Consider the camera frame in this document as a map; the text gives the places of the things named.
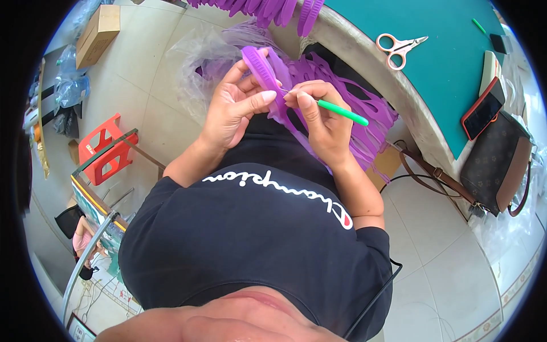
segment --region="champion logo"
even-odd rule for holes
[[[333,213],[336,219],[340,222],[342,227],[344,229],[351,229],[353,228],[353,221],[351,220],[350,215],[346,212],[344,207],[340,205],[340,203],[334,202],[330,198],[325,198],[322,194],[318,194],[314,191],[309,191],[306,189],[303,190],[295,190],[295,189],[288,189],[286,186],[281,186],[279,183],[275,181],[270,180],[271,171],[266,171],[266,175],[264,178],[257,175],[256,173],[248,173],[248,172],[239,172],[235,173],[233,171],[226,172],[223,175],[218,175],[215,177],[209,176],[202,180],[202,182],[209,181],[209,182],[216,182],[216,181],[233,181],[236,178],[241,176],[241,180],[239,182],[240,187],[244,187],[247,185],[247,180],[250,179],[253,181],[254,184],[262,185],[263,187],[273,186],[276,190],[281,190],[286,194],[293,194],[293,195],[305,195],[308,199],[321,199],[323,203],[327,204],[327,213]]]

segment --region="red plastic stool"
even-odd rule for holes
[[[99,152],[105,146],[109,145],[113,140],[118,139],[123,133],[118,128],[118,121],[120,119],[120,113],[116,113],[113,117],[105,121],[88,136],[82,139],[78,145],[78,152],[80,154],[80,165],[85,163],[95,153]],[[109,138],[105,138],[106,132],[110,133]],[[97,134],[99,136],[99,144],[97,146],[91,146],[91,139]],[[136,133],[127,137],[132,144],[137,144],[138,136]],[[85,168],[84,173],[87,175],[91,183],[95,186],[101,184],[108,178],[112,177],[116,172],[120,171],[124,167],[131,164],[133,161],[127,159],[129,149],[131,147],[123,141],[120,141],[113,148],[106,151],[102,156],[97,158],[93,163]],[[103,173],[103,168],[106,164],[110,164],[110,170]]]

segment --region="black eraser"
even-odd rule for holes
[[[513,46],[508,36],[490,33],[490,40],[494,46],[494,51],[508,55],[513,52]]]

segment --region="scissors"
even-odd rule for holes
[[[393,41],[393,46],[389,49],[383,48],[380,45],[380,38],[382,37],[390,38]],[[389,52],[389,55],[387,55],[387,60],[386,60],[387,66],[393,70],[401,70],[402,68],[405,67],[405,64],[406,64],[406,53],[412,50],[412,48],[415,47],[416,45],[425,42],[427,38],[429,37],[425,36],[422,38],[416,38],[411,40],[397,40],[395,37],[393,37],[389,33],[382,33],[376,39],[376,45],[380,48],[380,50]],[[401,56],[401,58],[403,59],[403,63],[401,64],[401,66],[398,67],[395,65],[393,61],[391,61],[391,57],[393,57],[393,55]]]

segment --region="brown leather strap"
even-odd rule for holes
[[[522,196],[522,202],[520,202],[519,206],[511,211],[511,204],[507,207],[507,210],[509,211],[509,214],[513,217],[520,214],[522,211],[522,208],[524,208],[524,205],[526,204],[526,199],[528,198],[528,191],[530,190],[530,174],[532,171],[532,161],[530,160],[528,162],[528,178],[526,179],[526,189],[524,190],[524,195]]]
[[[425,172],[427,172],[431,176],[435,177],[436,179],[439,179],[439,180],[445,182],[450,187],[450,189],[452,189],[455,192],[459,193],[460,196],[447,195],[444,192],[441,192],[440,190],[431,187],[429,184],[426,184],[424,181],[422,181],[418,177],[412,177],[416,182],[418,182],[419,184],[423,185],[424,187],[426,187],[426,188],[428,188],[432,191],[435,191],[438,194],[445,195],[445,196],[452,197],[452,198],[465,198],[469,203],[475,204],[475,198],[469,193],[469,191],[467,191],[467,189],[465,189],[460,183],[456,182],[452,177],[450,177],[449,175],[444,173],[443,170],[440,167],[434,167],[433,165],[429,164],[428,162],[426,162],[425,160],[423,160],[422,158],[420,158],[416,154],[410,152],[407,149],[403,149],[399,153],[399,157],[401,158],[401,163],[403,163],[403,166],[405,167],[405,169],[409,173],[409,175],[414,175],[414,172],[412,171],[412,169],[407,164],[406,159],[405,159],[405,155],[407,155],[410,158],[414,159],[414,161],[417,162],[418,165],[422,169],[425,170]]]

